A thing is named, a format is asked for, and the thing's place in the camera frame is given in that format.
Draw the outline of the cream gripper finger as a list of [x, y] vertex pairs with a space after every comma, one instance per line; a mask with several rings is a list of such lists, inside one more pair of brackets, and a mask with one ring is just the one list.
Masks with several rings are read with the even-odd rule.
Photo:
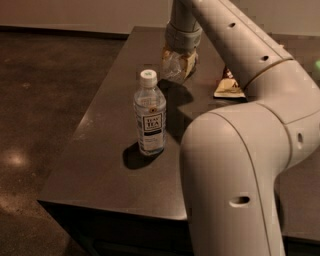
[[162, 69], [167, 70], [170, 68], [172, 60], [172, 51], [167, 46], [162, 49]]
[[185, 77], [189, 77], [196, 68], [198, 54], [197, 50], [194, 49], [191, 53], [184, 56], [185, 59]]

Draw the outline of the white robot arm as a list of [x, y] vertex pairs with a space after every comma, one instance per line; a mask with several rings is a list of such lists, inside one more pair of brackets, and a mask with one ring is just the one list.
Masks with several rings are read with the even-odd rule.
[[320, 90], [230, 0], [173, 0], [169, 48], [208, 37], [246, 92], [186, 129], [181, 180], [195, 256], [285, 256], [274, 184], [319, 146]]

